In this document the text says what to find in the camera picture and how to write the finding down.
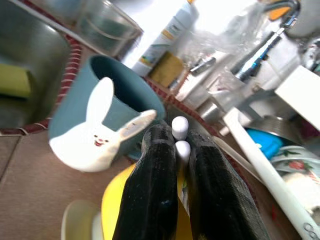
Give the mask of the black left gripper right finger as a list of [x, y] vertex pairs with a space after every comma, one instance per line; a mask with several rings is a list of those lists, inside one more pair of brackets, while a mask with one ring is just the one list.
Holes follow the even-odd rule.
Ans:
[[195, 240], [268, 240], [269, 234], [246, 182], [221, 149], [191, 130], [188, 205]]

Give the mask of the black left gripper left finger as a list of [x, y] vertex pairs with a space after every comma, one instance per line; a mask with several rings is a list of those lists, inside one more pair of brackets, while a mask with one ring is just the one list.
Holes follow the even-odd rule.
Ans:
[[178, 221], [175, 140], [168, 124], [149, 127], [125, 182], [114, 240], [172, 240]]

